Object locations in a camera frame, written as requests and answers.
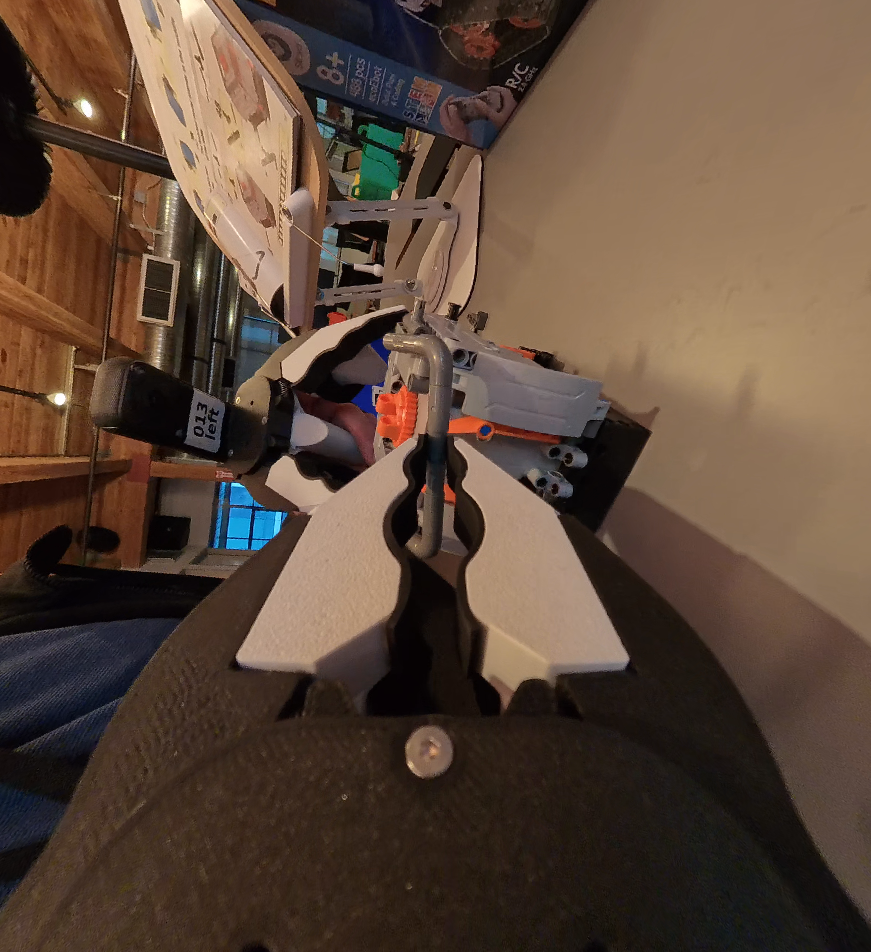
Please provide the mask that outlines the grey white toy robot model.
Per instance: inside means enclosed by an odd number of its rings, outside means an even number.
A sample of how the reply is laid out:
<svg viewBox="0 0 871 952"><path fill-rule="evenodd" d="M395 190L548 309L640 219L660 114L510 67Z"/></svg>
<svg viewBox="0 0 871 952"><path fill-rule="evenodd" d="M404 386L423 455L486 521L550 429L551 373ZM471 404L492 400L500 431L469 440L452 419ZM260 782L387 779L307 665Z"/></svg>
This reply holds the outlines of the grey white toy robot model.
<svg viewBox="0 0 871 952"><path fill-rule="evenodd" d="M452 361L449 435L474 446L548 505L568 513L583 506L582 484L592 471L594 438L609 403L602 384L555 365L549 355L499 345L483 335L488 315L421 317L394 306L349 322L372 329L381 347L383 316L393 332L430 334Z"/></svg>

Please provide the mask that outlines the white stand base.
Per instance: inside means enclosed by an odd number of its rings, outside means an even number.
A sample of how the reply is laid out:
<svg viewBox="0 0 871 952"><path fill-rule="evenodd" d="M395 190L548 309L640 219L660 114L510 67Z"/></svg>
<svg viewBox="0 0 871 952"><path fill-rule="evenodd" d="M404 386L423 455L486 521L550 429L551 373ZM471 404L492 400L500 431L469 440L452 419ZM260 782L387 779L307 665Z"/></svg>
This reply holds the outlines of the white stand base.
<svg viewBox="0 0 871 952"><path fill-rule="evenodd" d="M428 315L456 316L469 304L476 283L481 230L484 164L480 155L465 167L449 197L396 198L385 201L338 200L321 205L304 186L292 192L280 208L280 223L288 228L283 251L283 277L264 298L267 314L290 332L312 326L319 307L421 302ZM408 225L422 232L433 227L428 244L414 271L398 273L397 266L374 268L381 280L346 287L321 288L318 262L321 253L317 225L340 228L386 223Z"/></svg>

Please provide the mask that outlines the green bin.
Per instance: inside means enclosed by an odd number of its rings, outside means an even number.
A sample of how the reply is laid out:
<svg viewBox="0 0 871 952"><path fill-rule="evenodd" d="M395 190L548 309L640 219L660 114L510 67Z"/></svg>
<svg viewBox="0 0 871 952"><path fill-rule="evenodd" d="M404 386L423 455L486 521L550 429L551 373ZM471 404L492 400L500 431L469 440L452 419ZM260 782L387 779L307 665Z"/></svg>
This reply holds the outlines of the green bin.
<svg viewBox="0 0 871 952"><path fill-rule="evenodd" d="M364 201L390 199L405 180L402 139L375 124L358 125L357 136L361 143L361 160L352 195Z"/></svg>

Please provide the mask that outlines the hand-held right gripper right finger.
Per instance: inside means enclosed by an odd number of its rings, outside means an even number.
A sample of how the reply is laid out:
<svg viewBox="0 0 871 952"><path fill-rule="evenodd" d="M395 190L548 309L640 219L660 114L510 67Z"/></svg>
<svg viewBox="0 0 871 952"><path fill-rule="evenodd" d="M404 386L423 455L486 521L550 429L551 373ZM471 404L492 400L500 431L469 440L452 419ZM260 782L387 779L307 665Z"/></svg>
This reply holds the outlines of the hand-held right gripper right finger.
<svg viewBox="0 0 871 952"><path fill-rule="evenodd" d="M626 670L627 649L555 509L456 439L443 547L461 566L463 657L501 697L521 684Z"/></svg>

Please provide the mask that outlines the open instruction booklet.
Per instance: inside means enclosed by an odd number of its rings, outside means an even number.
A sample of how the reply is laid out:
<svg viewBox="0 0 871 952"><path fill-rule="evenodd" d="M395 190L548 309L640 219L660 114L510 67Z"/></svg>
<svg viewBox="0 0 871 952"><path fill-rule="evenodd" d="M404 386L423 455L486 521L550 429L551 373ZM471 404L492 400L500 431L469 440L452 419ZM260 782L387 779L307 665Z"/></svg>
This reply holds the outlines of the open instruction booklet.
<svg viewBox="0 0 871 952"><path fill-rule="evenodd" d="M234 2L118 5L184 198L243 289L309 327L328 173L295 81Z"/></svg>

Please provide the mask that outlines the window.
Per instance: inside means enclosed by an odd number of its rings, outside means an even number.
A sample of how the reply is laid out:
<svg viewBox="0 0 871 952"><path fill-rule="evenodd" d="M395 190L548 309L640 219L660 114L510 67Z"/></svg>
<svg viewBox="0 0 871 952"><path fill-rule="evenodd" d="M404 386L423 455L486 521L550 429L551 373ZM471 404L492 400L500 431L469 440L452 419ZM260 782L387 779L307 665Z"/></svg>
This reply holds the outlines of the window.
<svg viewBox="0 0 871 952"><path fill-rule="evenodd" d="M212 548L258 551L283 528L288 514L256 503L240 482L219 482L210 534Z"/></svg>

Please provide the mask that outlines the dark grey axle pin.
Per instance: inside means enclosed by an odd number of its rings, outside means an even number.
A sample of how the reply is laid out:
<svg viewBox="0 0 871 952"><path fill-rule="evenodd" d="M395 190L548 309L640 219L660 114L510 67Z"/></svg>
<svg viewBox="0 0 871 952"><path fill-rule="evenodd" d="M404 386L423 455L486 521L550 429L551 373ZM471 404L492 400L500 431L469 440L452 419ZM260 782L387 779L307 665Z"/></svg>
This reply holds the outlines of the dark grey axle pin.
<svg viewBox="0 0 871 952"><path fill-rule="evenodd" d="M429 382L426 489L421 524L422 530L429 534L441 530L443 524L451 406L452 385L438 384L432 378Z"/></svg>

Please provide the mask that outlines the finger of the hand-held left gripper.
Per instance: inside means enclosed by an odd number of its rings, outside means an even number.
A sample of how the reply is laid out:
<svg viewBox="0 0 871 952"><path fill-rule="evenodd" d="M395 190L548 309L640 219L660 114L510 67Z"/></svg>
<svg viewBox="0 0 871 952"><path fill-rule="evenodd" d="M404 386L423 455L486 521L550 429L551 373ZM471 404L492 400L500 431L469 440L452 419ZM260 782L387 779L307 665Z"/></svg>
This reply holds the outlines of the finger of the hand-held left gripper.
<svg viewBox="0 0 871 952"><path fill-rule="evenodd" d="M367 467L354 440L323 414L269 414L265 507L308 513Z"/></svg>
<svg viewBox="0 0 871 952"><path fill-rule="evenodd" d="M405 310L377 310L318 328L293 350L279 351L279 377L311 396L353 400L364 387L383 384L388 361L375 344L405 316Z"/></svg>

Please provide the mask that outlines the dark grey elbow connector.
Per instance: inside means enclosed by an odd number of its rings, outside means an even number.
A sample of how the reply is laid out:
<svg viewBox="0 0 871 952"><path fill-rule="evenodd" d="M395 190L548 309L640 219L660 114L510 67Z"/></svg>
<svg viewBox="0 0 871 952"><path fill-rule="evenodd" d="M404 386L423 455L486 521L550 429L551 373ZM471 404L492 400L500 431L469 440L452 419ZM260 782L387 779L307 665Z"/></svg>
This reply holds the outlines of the dark grey elbow connector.
<svg viewBox="0 0 871 952"><path fill-rule="evenodd" d="M444 545L444 515L435 522L426 521L424 509L418 510L417 531L405 543L405 550L420 560L429 560L439 553Z"/></svg>

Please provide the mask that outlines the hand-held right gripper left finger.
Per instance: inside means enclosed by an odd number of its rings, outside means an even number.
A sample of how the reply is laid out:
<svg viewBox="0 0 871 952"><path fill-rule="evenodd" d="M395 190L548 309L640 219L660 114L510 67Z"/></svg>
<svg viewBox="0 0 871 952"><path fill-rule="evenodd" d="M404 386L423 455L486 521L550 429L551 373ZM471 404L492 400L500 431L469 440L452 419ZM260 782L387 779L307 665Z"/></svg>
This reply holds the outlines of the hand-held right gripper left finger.
<svg viewBox="0 0 871 952"><path fill-rule="evenodd" d="M409 529L417 528L413 467L426 467L420 437L313 510L238 649L240 669L338 682L359 714L375 714L394 629L411 591L433 578L394 529L404 503Z"/></svg>

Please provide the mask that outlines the person's left hand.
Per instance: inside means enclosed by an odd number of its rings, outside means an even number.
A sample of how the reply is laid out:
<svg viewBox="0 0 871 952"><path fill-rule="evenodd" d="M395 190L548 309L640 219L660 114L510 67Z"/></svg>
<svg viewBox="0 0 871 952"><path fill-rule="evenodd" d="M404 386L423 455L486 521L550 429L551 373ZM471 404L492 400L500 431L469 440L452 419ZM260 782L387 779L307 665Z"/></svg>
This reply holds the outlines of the person's left hand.
<svg viewBox="0 0 871 952"><path fill-rule="evenodd" d="M359 449L362 465L369 467L374 464L374 441L377 435L377 418L361 410L353 402L336 402L323 400L324 419L332 425L344 430L352 437Z"/></svg>

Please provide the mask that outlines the blue robot kit box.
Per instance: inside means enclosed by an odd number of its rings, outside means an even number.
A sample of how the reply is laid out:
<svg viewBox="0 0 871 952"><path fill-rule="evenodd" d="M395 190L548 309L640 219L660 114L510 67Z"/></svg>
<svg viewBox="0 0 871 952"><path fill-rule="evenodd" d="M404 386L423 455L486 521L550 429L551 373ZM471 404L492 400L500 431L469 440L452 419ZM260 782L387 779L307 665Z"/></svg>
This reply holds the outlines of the blue robot kit box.
<svg viewBox="0 0 871 952"><path fill-rule="evenodd" d="M240 1L299 86L487 149L584 1Z"/></svg>

